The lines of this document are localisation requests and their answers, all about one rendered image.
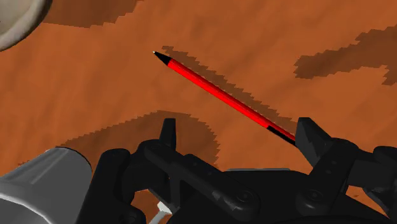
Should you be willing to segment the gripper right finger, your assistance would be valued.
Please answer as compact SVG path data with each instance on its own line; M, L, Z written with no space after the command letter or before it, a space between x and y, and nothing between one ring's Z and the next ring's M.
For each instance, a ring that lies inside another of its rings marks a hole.
M349 186L362 188L390 219L397 219L397 148L377 146L369 153L328 135L311 118L299 118L295 146L312 170L296 196L303 216L329 214Z

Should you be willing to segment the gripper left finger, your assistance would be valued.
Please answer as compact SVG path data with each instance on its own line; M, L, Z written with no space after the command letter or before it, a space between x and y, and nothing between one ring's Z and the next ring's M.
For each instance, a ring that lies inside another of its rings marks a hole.
M260 200L254 191L192 154L176 151L176 121L166 118L160 137L144 141L135 153L105 151L97 164L76 224L146 224L132 206L136 191L151 189L176 209L186 183L236 220L255 219Z

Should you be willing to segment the red and black pen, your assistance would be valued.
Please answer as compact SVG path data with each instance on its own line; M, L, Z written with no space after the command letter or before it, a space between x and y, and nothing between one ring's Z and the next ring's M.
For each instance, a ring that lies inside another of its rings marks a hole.
M156 57L159 60L161 60L167 67L169 67L173 71L185 77L187 80L190 80L192 83L196 84L198 87L204 89L206 92L210 93L211 95L215 96L216 98L223 101L227 105L231 106L233 109L247 116L252 121L256 122L262 127L265 127L267 130L276 134L277 136L279 136L289 144L295 146L295 136L293 134L290 134L280 126L271 122L269 119L265 118L255 110L251 109L243 102L232 97L230 94L226 93L224 90L220 89L216 85L207 81L205 78L193 72L191 69L182 65L182 63L176 61L172 57L156 51L153 51L153 54L156 55Z

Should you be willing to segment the grey metal cylinder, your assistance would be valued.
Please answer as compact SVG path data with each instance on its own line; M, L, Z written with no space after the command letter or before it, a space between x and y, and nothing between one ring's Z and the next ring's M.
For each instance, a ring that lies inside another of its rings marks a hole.
M74 224L91 177L77 151L45 151L0 177L0 224Z

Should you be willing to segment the white round bowl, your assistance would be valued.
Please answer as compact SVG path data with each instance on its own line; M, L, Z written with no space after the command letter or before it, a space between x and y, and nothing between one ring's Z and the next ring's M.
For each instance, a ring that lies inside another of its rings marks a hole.
M48 14L53 0L0 0L0 52L25 39Z

